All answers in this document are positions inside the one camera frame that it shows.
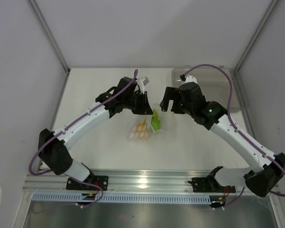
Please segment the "round green lime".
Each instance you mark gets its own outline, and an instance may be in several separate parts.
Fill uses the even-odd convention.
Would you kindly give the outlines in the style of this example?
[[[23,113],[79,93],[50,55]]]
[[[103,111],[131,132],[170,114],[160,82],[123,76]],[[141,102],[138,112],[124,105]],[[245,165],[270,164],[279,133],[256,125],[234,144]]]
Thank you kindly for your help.
[[[152,118],[151,119],[151,126],[153,127],[154,131],[158,131],[161,129],[161,122],[159,118]]]

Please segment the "clear zip top bag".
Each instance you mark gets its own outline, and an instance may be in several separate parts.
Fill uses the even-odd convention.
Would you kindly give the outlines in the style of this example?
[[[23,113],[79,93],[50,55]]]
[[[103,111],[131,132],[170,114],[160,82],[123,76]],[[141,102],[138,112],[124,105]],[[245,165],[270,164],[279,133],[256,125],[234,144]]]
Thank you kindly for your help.
[[[140,115],[128,132],[128,139],[170,139],[176,133],[177,121],[173,113],[164,112],[159,104],[152,104],[153,115]]]

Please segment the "orange fruit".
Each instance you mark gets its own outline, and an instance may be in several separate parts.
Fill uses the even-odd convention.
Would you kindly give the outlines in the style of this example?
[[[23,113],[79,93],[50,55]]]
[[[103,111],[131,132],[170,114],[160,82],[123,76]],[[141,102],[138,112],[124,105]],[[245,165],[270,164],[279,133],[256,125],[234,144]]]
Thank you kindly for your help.
[[[149,130],[147,127],[147,121],[141,121],[136,126],[137,136],[139,138],[147,138],[149,134]]]

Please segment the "green pear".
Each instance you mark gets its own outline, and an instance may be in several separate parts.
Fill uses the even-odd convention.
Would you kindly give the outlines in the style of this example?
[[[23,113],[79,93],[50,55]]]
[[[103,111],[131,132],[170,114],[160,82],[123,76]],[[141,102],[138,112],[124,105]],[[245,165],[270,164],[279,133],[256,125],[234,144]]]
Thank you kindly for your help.
[[[153,115],[152,115],[152,118],[158,118],[158,113],[156,110],[153,110]]]

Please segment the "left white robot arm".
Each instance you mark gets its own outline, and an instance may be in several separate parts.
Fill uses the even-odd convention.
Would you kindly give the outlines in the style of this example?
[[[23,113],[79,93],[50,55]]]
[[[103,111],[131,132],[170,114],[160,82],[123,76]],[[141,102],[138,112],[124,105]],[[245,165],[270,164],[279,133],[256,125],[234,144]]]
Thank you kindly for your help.
[[[117,86],[100,94],[95,102],[71,123],[55,131],[44,129],[39,134],[38,157],[56,175],[64,174],[77,180],[83,190],[93,186],[92,172],[74,160],[69,151],[75,143],[98,124],[109,120],[124,109],[136,115],[152,115],[145,86],[147,77],[120,79]]]

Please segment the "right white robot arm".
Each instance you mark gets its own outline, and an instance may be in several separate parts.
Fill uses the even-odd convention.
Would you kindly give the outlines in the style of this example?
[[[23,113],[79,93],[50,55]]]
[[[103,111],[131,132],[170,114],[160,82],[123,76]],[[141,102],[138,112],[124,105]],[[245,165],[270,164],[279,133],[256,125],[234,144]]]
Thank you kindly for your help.
[[[194,121],[228,143],[248,164],[246,168],[228,169],[218,166],[208,175],[211,191],[225,186],[247,187],[259,197],[265,197],[285,176],[285,154],[275,154],[259,144],[232,123],[227,110],[216,101],[207,101],[198,84],[184,83],[179,88],[167,87],[160,103],[161,110],[188,114]]]

